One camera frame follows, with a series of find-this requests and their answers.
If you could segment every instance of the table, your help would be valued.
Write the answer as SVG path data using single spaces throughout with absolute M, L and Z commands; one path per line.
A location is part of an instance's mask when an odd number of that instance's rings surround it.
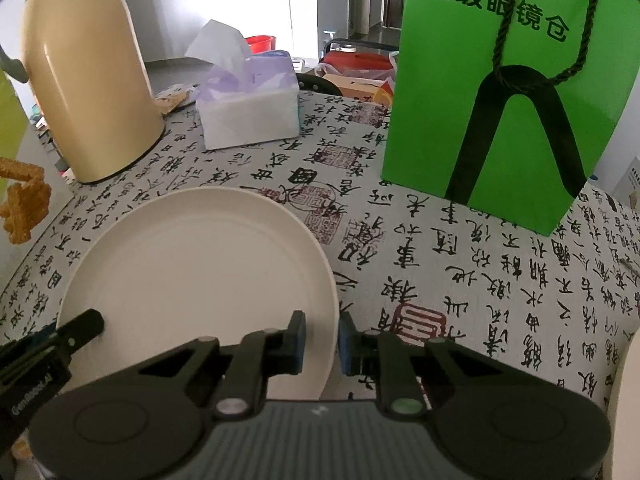
M 251 189 L 309 227 L 334 270 L 340 309 L 361 329 L 408 342 L 444 335 L 605 406 L 640 324 L 640 217 L 587 184 L 551 238 L 380 179 L 389 113 L 302 93 L 300 138 L 204 152 L 193 106 L 169 116 L 131 170 L 72 185 L 60 213 L 0 296 L 0 334 L 55 320 L 92 244 L 124 215 L 173 190 Z M 332 375 L 332 397 L 372 396 L 367 378 Z

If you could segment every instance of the ribbed gray surface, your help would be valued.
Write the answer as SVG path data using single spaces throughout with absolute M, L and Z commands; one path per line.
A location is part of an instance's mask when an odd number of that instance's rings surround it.
M 222 424 L 166 480 L 472 480 L 417 424 L 372 402 L 270 402 L 252 420 Z

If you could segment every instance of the beige thermos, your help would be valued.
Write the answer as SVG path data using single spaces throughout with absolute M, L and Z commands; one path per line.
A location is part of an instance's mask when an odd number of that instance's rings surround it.
M 161 137 L 124 0 L 27 0 L 22 62 L 0 48 L 0 68 L 31 89 L 80 182 L 113 176 Z

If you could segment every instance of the green paper bag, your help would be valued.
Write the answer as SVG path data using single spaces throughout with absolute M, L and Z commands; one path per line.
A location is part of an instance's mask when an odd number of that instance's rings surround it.
M 546 84 L 575 63 L 589 2 L 516 0 L 504 84 L 492 58 L 507 0 L 405 0 L 383 178 L 551 234 L 640 66 L 640 3 L 599 0 L 584 67 Z

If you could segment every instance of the brown rope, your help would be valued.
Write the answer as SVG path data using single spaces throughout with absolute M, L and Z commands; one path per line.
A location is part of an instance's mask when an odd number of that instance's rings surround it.
M 587 54 L 589 52 L 589 43 L 591 41 L 591 33 L 593 32 L 593 19 L 596 14 L 596 8 L 598 7 L 598 0 L 589 0 L 589 5 L 587 6 L 587 15 L 584 20 L 584 29 L 582 30 L 582 39 L 580 40 L 580 49 L 578 50 L 578 57 L 573 65 L 569 68 L 562 70 L 561 73 L 547 79 L 546 82 L 543 83 L 535 83 L 531 85 L 525 86 L 517 86 L 509 81 L 507 81 L 502 75 L 502 56 L 504 54 L 504 45 L 507 41 L 507 35 L 509 33 L 509 29 L 511 27 L 511 21 L 513 19 L 513 13 L 516 8 L 517 0 L 507 0 L 505 4 L 504 16 L 502 17 L 502 23 L 500 24 L 500 29 L 498 30 L 498 37 L 495 40 L 495 48 L 494 48 L 494 74 L 498 78 L 500 83 L 507 87 L 508 89 L 521 93 L 527 94 L 541 86 L 552 85 L 556 86 L 560 83 L 567 81 L 576 75 L 580 70 L 583 69 L 584 64 L 587 61 Z

